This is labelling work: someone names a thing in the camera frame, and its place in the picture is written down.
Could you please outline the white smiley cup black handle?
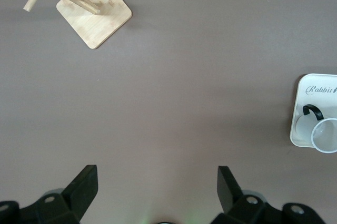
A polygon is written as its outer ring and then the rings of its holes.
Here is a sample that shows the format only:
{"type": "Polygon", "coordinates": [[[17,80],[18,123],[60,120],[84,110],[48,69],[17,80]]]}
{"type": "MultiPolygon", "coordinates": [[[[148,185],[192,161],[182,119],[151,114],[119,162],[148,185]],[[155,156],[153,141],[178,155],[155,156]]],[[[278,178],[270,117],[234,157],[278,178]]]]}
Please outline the white smiley cup black handle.
{"type": "Polygon", "coordinates": [[[311,104],[304,105],[303,115],[295,124],[300,141],[319,152],[337,152],[337,118],[325,117],[321,110],[311,104]]]}

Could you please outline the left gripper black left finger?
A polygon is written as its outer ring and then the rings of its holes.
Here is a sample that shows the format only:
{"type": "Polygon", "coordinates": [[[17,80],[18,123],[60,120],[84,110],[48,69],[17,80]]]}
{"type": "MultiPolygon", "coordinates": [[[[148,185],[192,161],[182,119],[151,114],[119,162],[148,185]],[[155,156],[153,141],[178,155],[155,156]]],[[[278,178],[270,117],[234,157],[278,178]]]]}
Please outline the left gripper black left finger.
{"type": "Polygon", "coordinates": [[[80,224],[98,192],[96,165],[87,165],[61,192],[50,192],[21,208],[0,201],[0,224],[80,224]]]}

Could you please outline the wooden mug stand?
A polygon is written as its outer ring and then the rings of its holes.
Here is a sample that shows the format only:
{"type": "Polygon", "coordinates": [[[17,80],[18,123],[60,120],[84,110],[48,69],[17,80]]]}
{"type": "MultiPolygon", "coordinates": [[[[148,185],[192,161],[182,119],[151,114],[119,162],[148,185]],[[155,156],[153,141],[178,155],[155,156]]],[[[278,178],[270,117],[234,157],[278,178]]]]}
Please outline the wooden mug stand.
{"type": "MultiPolygon", "coordinates": [[[[28,0],[30,11],[37,0],[28,0]]],[[[98,48],[131,17],[132,11],[123,0],[60,0],[59,13],[91,49],[98,48]]]]}

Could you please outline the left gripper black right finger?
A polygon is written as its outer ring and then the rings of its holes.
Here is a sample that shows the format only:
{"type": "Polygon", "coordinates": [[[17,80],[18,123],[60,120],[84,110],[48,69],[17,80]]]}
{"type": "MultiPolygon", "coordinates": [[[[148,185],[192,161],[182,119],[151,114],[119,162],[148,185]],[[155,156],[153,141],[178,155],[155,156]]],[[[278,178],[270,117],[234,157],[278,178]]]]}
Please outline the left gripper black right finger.
{"type": "Polygon", "coordinates": [[[244,193],[228,166],[217,169],[217,195],[223,212],[212,224],[325,224],[307,205],[291,202],[278,210],[261,197],[244,193]]]}

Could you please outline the cream rabbit print tray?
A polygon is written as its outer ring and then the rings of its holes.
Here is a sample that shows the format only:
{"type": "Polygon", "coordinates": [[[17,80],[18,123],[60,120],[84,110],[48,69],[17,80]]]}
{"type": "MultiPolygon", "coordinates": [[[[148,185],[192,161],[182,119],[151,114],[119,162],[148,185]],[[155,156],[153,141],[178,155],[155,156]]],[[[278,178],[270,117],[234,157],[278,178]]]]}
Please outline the cream rabbit print tray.
{"type": "Polygon", "coordinates": [[[301,142],[295,132],[295,124],[299,117],[303,115],[303,106],[307,104],[318,107],[325,117],[337,118],[337,75],[307,74],[298,82],[290,140],[297,147],[312,148],[301,142]]]}

